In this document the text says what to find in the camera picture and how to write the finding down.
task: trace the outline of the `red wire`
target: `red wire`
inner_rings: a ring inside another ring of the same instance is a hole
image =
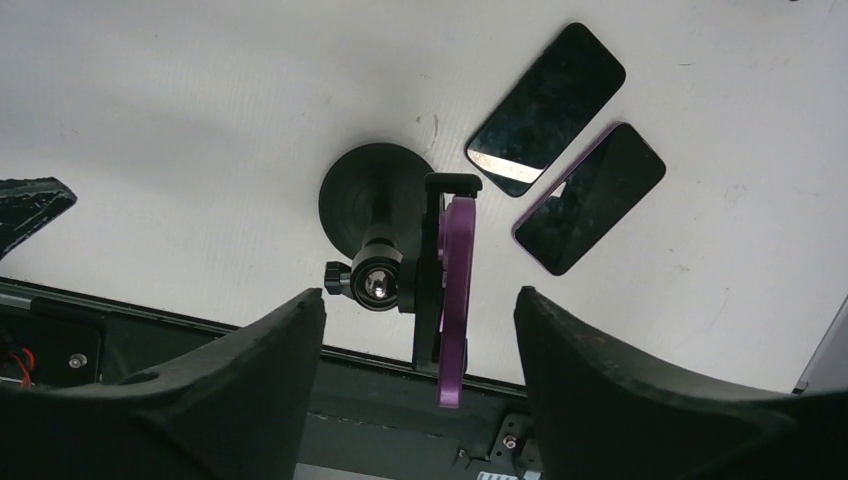
[[[26,365],[24,365],[21,357],[15,355],[14,353],[9,354],[10,357],[14,358],[18,365],[21,367],[21,371],[24,373],[24,378],[21,379],[21,387],[27,388],[32,386],[32,378],[29,376],[29,370],[27,370]]]
[[[28,348],[23,348],[21,350],[23,350],[23,352],[27,354],[27,357],[29,357],[29,371],[31,372],[35,370],[35,354],[33,354]]]

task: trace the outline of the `table surface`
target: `table surface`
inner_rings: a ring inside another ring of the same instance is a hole
[[[469,372],[522,382],[535,285],[693,370],[791,390],[848,294],[848,2],[5,0],[0,176],[79,203],[0,275],[245,325],[341,259],[317,193],[389,141],[438,171],[568,23],[627,80],[525,196],[478,202]],[[562,277],[516,220],[616,121],[662,182]],[[408,358],[412,318],[328,298],[326,343]]]

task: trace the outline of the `smartphone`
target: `smartphone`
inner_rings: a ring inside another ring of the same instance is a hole
[[[665,176],[666,166],[628,124],[615,126],[518,221],[513,237],[563,275]]]
[[[468,143],[468,159],[507,195],[520,197],[624,77],[624,67],[588,28],[567,26]]]

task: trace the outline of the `phone holder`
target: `phone holder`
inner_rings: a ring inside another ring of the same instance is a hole
[[[356,148],[330,169],[318,210],[345,256],[327,262],[324,286],[372,311],[415,314],[412,367],[437,374],[439,405],[458,408],[474,250],[476,175],[433,173],[403,147]],[[453,195],[445,204],[445,195]]]

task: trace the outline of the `black metal frame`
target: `black metal frame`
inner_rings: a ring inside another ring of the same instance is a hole
[[[0,296],[21,315],[101,329],[103,383],[237,329],[3,278]],[[414,372],[410,364],[324,347],[299,461],[399,480],[516,475],[512,465],[490,462],[489,455],[502,441],[506,416],[529,414],[523,387],[469,376],[460,409],[438,408],[436,399],[435,377]]]

